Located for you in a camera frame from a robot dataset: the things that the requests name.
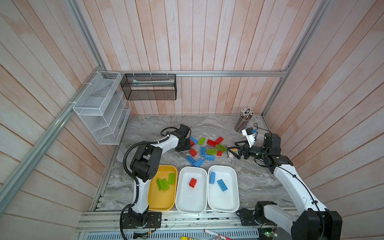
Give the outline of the blue lego brick bottom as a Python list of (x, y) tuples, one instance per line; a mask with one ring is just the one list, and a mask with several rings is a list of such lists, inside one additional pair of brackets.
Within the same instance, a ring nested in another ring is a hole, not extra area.
[(218, 183), (220, 189), (221, 189), (223, 192), (226, 191), (226, 190), (228, 189), (227, 186), (226, 186), (226, 184), (224, 183), (223, 180), (218, 180), (217, 183)]

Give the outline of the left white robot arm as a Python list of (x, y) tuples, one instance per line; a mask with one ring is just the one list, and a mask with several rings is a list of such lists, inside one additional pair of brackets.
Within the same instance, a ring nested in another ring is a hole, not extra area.
[(159, 170), (162, 155), (172, 149), (177, 152), (190, 150), (191, 132), (191, 129), (183, 124), (179, 128), (167, 127), (161, 131), (161, 139), (142, 141), (128, 148), (123, 157), (123, 167), (134, 180), (135, 196), (133, 202), (121, 212), (120, 227), (125, 223), (138, 228), (147, 225), (150, 184)]

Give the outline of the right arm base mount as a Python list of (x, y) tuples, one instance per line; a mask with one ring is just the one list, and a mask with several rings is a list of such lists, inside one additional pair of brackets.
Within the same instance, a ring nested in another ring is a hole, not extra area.
[(263, 224), (271, 226), (276, 225), (274, 222), (266, 220), (263, 217), (257, 217), (255, 210), (242, 208), (236, 211), (236, 215), (240, 218), (242, 226), (261, 226)]

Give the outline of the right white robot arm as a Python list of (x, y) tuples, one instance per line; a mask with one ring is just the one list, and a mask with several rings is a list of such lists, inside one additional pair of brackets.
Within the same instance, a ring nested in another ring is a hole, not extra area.
[(282, 183), (298, 211), (298, 217), (283, 210), (271, 201), (259, 201), (254, 218), (259, 224), (274, 223), (291, 235), (294, 240), (338, 240), (343, 220), (336, 211), (330, 211), (299, 176), (292, 161), (281, 155), (281, 138), (265, 133), (261, 147), (255, 146), (257, 132), (252, 128), (243, 131), (245, 141), (234, 143), (227, 150), (237, 159), (252, 157), (263, 162)]

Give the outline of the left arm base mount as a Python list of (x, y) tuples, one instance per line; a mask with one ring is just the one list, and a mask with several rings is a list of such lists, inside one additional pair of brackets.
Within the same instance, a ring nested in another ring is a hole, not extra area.
[(161, 227), (161, 212), (145, 212), (138, 214), (136, 212), (123, 213), (120, 220), (121, 229), (158, 229)]

